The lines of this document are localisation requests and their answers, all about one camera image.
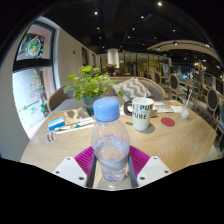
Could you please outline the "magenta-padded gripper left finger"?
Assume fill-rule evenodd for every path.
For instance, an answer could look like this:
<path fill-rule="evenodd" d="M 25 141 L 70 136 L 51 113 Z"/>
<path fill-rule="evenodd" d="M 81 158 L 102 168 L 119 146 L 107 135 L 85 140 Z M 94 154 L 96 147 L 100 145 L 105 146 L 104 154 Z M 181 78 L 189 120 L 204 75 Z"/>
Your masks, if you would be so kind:
<path fill-rule="evenodd" d="M 92 188 L 95 179 L 96 161 L 93 148 L 88 147 L 75 157 L 66 157 L 53 173 L 81 187 Z"/>

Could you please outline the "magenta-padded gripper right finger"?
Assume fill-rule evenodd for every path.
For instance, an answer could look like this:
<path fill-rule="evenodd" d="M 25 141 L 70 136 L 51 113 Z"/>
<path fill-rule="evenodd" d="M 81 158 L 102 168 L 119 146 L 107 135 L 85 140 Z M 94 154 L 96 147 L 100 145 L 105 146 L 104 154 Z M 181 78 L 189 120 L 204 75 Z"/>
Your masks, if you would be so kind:
<path fill-rule="evenodd" d="M 158 156 L 148 156 L 134 146 L 130 147 L 129 174 L 133 188 L 143 187 L 172 173 Z"/>

